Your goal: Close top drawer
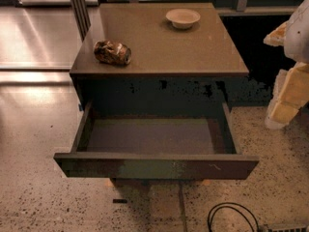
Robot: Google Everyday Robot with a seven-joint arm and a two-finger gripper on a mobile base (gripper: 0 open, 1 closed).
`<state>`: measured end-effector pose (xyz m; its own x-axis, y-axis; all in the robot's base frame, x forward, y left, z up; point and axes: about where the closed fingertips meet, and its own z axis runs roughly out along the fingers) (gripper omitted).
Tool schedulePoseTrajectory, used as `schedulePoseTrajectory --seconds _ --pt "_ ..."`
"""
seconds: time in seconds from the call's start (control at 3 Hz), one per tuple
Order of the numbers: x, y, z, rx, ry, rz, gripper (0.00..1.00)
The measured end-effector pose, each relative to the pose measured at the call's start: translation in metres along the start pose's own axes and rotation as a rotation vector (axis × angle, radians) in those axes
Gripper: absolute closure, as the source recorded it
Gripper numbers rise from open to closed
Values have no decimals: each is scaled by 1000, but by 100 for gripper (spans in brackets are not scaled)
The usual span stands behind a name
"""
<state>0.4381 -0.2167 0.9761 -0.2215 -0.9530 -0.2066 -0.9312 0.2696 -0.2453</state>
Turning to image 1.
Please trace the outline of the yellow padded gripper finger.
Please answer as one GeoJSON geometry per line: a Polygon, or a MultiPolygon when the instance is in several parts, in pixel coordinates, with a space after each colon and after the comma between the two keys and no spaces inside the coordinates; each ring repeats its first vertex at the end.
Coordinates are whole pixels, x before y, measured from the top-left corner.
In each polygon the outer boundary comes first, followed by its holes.
{"type": "Polygon", "coordinates": [[[297,62],[288,71],[280,70],[272,95],[265,124],[268,129],[279,130],[288,126],[309,102],[309,64],[297,62]]]}

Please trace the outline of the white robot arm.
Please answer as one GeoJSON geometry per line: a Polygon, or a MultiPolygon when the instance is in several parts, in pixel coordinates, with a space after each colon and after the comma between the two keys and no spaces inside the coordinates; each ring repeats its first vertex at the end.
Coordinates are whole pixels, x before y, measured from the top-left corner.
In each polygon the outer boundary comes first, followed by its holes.
{"type": "Polygon", "coordinates": [[[288,71],[279,71],[267,107],[266,126],[280,130],[309,102],[309,0],[304,0],[288,21],[267,34],[264,43],[282,46],[285,56],[295,61],[288,71]]]}

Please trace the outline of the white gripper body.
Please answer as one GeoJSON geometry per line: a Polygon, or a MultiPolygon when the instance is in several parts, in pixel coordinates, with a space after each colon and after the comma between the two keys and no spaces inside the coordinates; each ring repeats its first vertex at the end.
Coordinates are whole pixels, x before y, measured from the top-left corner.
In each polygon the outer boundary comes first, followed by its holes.
{"type": "Polygon", "coordinates": [[[283,46],[285,42],[287,22],[283,22],[276,29],[267,34],[263,40],[264,44],[270,46],[283,46]]]}

